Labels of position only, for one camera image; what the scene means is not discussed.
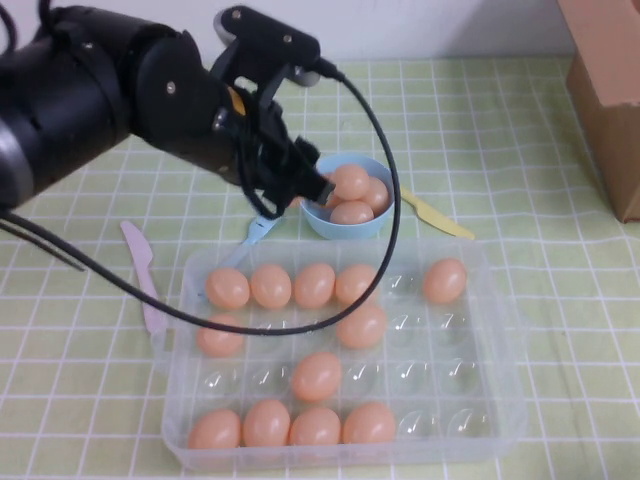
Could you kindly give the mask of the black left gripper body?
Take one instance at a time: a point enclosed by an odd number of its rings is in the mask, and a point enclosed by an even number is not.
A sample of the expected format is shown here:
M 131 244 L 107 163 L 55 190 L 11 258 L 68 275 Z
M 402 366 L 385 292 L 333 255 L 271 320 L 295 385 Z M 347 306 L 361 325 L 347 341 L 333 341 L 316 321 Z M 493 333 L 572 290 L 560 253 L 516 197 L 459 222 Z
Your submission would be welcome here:
M 205 92 L 200 110 L 190 118 L 205 125 L 189 135 L 189 161 L 241 187 L 246 196 L 250 169 L 266 167 L 283 183 L 285 200 L 293 199 L 294 142 L 280 105 L 263 106 L 258 95 L 215 79 Z

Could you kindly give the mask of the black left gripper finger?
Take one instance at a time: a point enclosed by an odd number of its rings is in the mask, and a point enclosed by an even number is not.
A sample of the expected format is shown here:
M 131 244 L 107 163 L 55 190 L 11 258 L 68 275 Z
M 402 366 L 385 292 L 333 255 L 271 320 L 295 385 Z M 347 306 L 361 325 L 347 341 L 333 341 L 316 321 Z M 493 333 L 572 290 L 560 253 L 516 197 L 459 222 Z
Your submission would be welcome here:
M 316 168 L 319 150 L 309 141 L 297 137 L 293 143 L 295 160 L 294 192 L 315 203 L 327 203 L 335 184 Z
M 287 208 L 283 183 L 266 167 L 254 166 L 247 180 L 247 198 L 264 218 L 281 218 Z

